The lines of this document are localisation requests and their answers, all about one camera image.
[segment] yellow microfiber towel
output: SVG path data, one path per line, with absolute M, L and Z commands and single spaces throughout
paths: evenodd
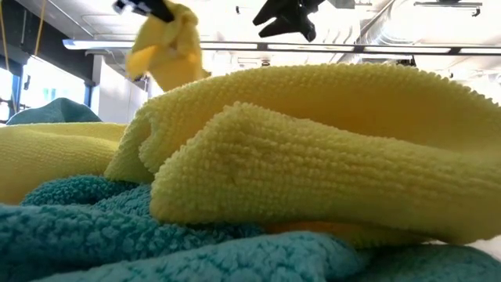
M 150 72 L 166 92 L 209 76 L 202 68 L 198 19 L 188 7 L 164 1 L 175 20 L 165 23 L 148 16 L 128 56 L 132 78 Z
M 0 203 L 19 204 L 49 180 L 102 175 L 124 129 L 98 122 L 0 128 Z
M 501 233 L 500 125 L 490 100 L 413 68 L 268 67 L 148 101 L 105 175 L 154 180 L 150 211 L 165 222 L 338 222 L 471 242 Z

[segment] plush teal fabric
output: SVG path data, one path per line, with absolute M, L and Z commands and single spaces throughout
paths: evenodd
M 356 251 L 321 233 L 162 225 L 149 202 L 147 185 L 77 176 L 0 205 L 0 281 L 501 281 L 501 263 L 473 248 Z
M 23 110 L 7 121 L 7 125 L 60 122 L 97 122 L 101 119 L 87 106 L 67 98 L 58 98 L 39 108 Z

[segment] microfiber cloth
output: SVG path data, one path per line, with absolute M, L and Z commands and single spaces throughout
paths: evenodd
M 0 205 L 0 280 L 494 282 L 501 264 L 473 248 L 356 251 L 330 235 L 262 235 L 251 224 L 162 225 L 150 187 L 77 176 Z
M 19 204 L 49 180 L 102 175 L 124 130 L 125 125 L 102 122 L 0 128 L 0 203 Z
M 182 4 L 164 3 L 174 21 L 165 23 L 148 16 L 128 54 L 127 71 L 132 78 L 150 72 L 166 92 L 210 74 L 202 68 L 198 18 Z
M 268 67 L 149 100 L 105 176 L 153 182 L 161 222 L 339 222 L 367 228 L 341 232 L 362 248 L 390 230 L 465 244 L 501 233 L 500 154 L 501 109 L 436 74 Z
M 19 112 L 7 121 L 7 125 L 98 121 L 101 119 L 87 106 L 67 98 L 58 98 L 43 107 Z

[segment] green fabric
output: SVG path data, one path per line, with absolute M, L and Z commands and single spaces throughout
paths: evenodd
M 101 119 L 87 106 L 67 98 L 58 98 L 43 107 L 17 113 L 7 121 L 7 125 L 98 121 Z

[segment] textured fabric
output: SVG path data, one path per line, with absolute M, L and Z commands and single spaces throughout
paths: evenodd
M 19 204 L 42 183 L 73 175 L 102 175 L 125 125 L 59 123 L 0 128 L 0 203 Z
M 261 233 L 251 225 L 160 225 L 149 216 L 149 201 L 148 186 L 79 176 L 41 185 L 21 206 L 0 205 L 0 281 L 29 281 Z
M 413 68 L 246 70 L 148 101 L 105 176 L 153 181 L 160 221 L 367 222 L 469 243 L 501 233 L 499 121 Z
M 19 112 L 7 121 L 7 125 L 97 121 L 101 119 L 87 106 L 67 98 L 58 98 L 43 107 Z
M 196 15 L 182 4 L 164 2 L 175 20 L 165 23 L 148 16 L 128 55 L 127 71 L 133 78 L 150 72 L 166 92 L 205 78 L 209 73 L 202 68 Z
M 356 251 L 321 233 L 262 235 L 253 225 L 161 225 L 150 187 L 78 176 L 0 206 L 0 281 L 495 282 L 501 264 L 473 248 Z

